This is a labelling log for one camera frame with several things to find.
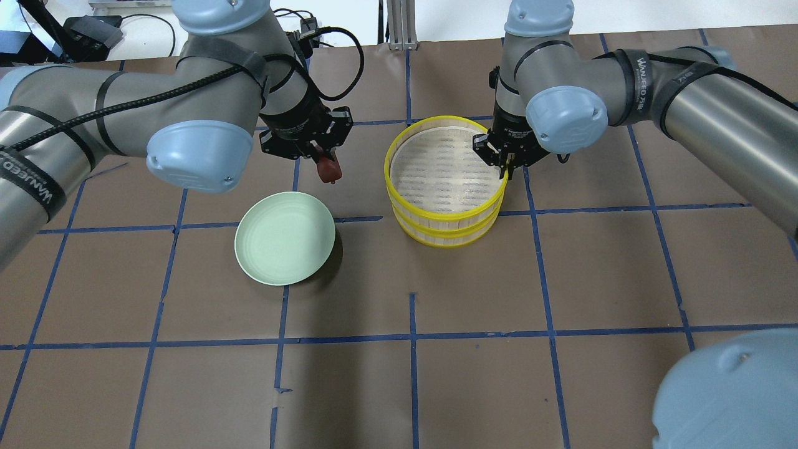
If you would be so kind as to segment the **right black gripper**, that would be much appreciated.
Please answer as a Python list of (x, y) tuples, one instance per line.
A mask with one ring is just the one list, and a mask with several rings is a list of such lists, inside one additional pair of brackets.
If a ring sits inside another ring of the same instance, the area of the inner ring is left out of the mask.
[(499, 170), (501, 180), (508, 167), (531, 166), (549, 155), (539, 144), (526, 117), (505, 110), (494, 110), (489, 135), (476, 134), (471, 139), (471, 148), (484, 164)]

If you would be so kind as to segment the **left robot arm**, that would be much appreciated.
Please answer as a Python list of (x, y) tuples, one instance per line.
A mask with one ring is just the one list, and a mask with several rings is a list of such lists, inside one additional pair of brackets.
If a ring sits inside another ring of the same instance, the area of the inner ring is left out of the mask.
[(142, 157), (186, 190), (237, 187), (254, 146), (342, 177), (353, 126), (328, 108), (268, 1), (176, 1), (188, 39), (171, 75), (40, 65), (2, 70), (1, 259), (8, 267), (108, 155)]

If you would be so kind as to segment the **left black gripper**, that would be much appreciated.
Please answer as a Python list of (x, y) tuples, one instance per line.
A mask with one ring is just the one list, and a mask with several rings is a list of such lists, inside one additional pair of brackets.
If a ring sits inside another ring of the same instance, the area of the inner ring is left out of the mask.
[(267, 130), (259, 134), (261, 151), (290, 160), (317, 160), (320, 153), (333, 157), (353, 128), (350, 108), (331, 110), (314, 96), (300, 100), (285, 113), (259, 116), (267, 125)]

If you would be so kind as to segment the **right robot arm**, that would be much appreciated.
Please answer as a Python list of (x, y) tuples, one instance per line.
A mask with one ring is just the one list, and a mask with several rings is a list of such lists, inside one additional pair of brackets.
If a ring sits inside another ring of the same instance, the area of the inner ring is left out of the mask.
[[(649, 120), (796, 238), (796, 106), (736, 71), (722, 48), (616, 49), (583, 60), (571, 1), (513, 1), (490, 75), (493, 127), (473, 150), (501, 177), (570, 155), (610, 126)], [(696, 349), (653, 406), (655, 448), (795, 448), (796, 329)]]

